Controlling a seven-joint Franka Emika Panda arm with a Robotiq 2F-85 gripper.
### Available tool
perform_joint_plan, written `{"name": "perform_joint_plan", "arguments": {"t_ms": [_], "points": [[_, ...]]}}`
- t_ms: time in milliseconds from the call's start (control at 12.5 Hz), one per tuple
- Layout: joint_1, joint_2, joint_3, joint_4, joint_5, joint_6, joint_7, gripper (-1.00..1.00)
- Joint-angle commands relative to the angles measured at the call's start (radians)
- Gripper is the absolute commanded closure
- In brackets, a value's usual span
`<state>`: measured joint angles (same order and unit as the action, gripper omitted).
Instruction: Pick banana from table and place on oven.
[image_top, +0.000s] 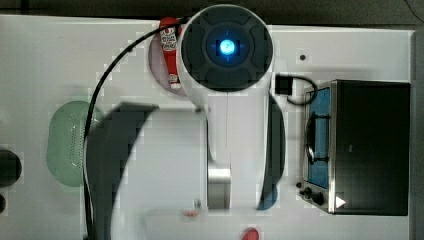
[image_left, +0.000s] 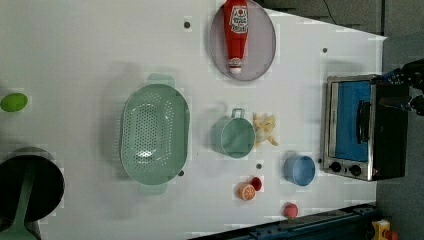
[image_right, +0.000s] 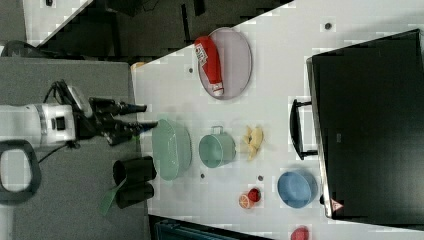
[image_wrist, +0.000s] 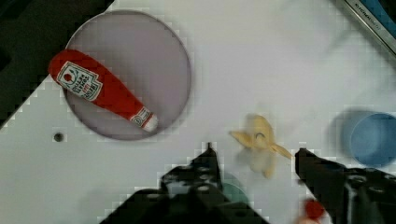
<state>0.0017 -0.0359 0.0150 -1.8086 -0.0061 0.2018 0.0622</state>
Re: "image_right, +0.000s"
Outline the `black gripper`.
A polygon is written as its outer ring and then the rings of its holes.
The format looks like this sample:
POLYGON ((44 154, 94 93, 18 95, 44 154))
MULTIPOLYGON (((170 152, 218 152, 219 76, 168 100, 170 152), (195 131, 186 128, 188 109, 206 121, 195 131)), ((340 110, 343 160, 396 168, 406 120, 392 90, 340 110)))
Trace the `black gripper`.
MULTIPOLYGON (((123 122, 116 120, 115 116, 145 112, 147 106, 125 104, 113 99, 90 98, 86 109, 83 109, 81 101, 74 100, 72 110, 77 141, 100 136, 104 137, 110 146, 116 146, 126 142, 128 136, 121 129, 123 122)), ((126 129, 132 134, 141 134, 157 125, 157 122, 131 122, 126 124, 126 129)))

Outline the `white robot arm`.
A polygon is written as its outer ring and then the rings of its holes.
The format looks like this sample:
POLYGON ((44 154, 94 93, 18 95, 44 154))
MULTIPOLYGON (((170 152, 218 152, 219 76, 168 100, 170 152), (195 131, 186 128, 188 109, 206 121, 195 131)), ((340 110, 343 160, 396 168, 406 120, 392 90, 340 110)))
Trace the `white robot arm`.
POLYGON ((75 145, 96 136, 116 146, 147 132, 158 122, 125 122, 115 116, 145 112, 146 105, 90 98, 88 110, 75 104, 1 106, 1 140, 25 140, 33 148, 75 145))

